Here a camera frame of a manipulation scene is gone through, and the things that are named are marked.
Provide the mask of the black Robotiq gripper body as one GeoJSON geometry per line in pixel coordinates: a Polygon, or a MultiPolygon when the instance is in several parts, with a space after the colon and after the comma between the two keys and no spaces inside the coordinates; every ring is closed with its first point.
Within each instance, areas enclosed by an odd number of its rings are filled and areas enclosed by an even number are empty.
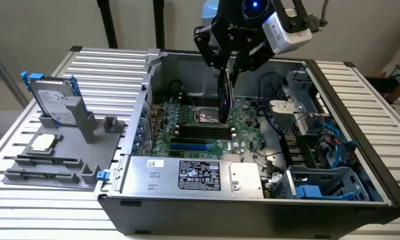
{"type": "Polygon", "coordinates": [[[271,0],[220,0],[211,28],[219,48],[249,53],[267,38],[263,23],[272,13],[271,0]]]}

